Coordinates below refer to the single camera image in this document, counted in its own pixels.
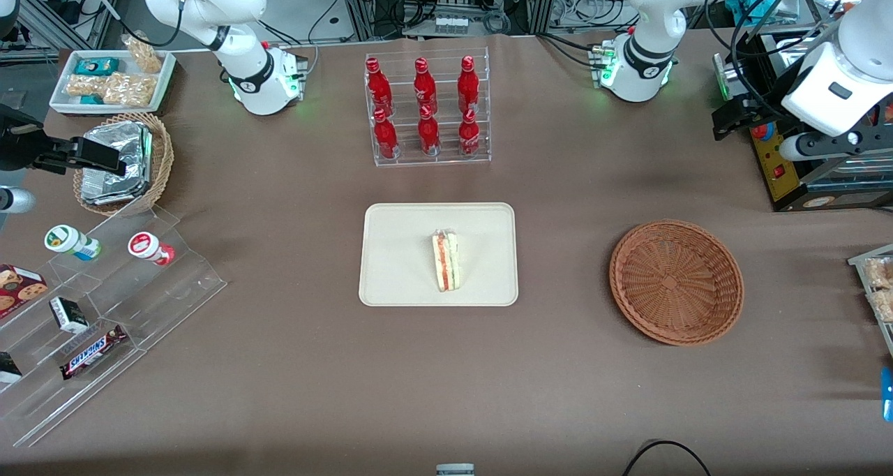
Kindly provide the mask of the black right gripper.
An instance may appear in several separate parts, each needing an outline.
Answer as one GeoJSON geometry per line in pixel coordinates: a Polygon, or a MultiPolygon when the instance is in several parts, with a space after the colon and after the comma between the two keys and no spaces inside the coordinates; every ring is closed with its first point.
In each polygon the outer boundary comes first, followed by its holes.
{"type": "MultiPolygon", "coordinates": [[[[126,164],[120,151],[87,138],[69,139],[69,157],[51,158],[50,172],[64,176],[68,170],[97,170],[123,177],[126,164]]],[[[13,172],[31,167],[52,150],[43,125],[28,114],[1,105],[1,170],[13,172]]]]}

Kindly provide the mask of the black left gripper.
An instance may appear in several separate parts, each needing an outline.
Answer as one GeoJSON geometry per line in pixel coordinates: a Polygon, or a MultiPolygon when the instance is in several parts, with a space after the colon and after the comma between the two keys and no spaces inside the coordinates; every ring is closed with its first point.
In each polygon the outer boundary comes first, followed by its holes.
{"type": "Polygon", "coordinates": [[[752,85],[765,104],[745,95],[733,96],[712,113],[712,135],[715,141],[740,131],[765,125],[769,121],[800,122],[781,106],[800,75],[802,63],[793,63],[776,70],[772,63],[752,63],[752,85]]]}

